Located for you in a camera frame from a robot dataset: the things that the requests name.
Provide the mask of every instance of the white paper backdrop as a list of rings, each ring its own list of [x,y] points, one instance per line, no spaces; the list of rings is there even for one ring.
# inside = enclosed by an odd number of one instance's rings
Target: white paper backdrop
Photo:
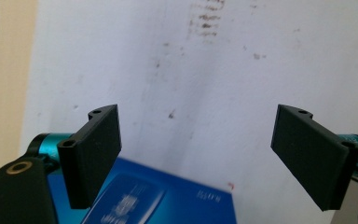
[[[358,1],[39,1],[34,38],[22,148],[118,104],[122,157],[232,183],[239,223],[330,223],[269,145],[277,104],[358,133]]]

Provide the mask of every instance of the blue box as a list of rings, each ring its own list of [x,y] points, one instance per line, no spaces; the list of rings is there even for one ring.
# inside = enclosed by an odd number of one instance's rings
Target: blue box
[[[236,223],[231,194],[117,158],[91,209],[71,209],[63,176],[48,176],[59,223]]]

